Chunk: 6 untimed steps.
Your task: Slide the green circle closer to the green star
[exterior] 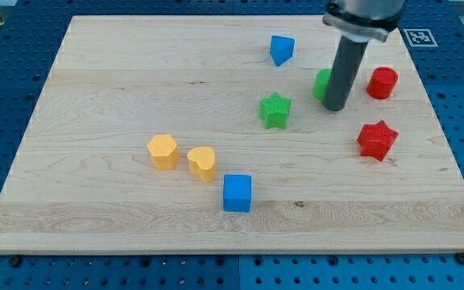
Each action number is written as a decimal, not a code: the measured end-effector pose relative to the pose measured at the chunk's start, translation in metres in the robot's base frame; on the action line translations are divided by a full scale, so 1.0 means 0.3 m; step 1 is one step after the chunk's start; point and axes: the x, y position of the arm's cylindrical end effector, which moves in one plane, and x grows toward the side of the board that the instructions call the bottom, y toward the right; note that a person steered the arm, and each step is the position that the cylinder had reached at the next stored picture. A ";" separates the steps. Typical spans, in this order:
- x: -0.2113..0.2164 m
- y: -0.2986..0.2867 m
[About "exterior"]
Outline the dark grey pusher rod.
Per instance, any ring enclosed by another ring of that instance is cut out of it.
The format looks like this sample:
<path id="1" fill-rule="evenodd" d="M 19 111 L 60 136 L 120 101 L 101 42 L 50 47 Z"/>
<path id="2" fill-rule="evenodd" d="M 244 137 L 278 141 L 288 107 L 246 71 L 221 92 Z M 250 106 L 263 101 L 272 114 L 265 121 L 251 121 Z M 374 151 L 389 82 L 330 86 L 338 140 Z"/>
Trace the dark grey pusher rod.
<path id="1" fill-rule="evenodd" d="M 327 110 L 344 109 L 367 45 L 368 42 L 354 42 L 345 36 L 340 39 L 322 101 Z"/>

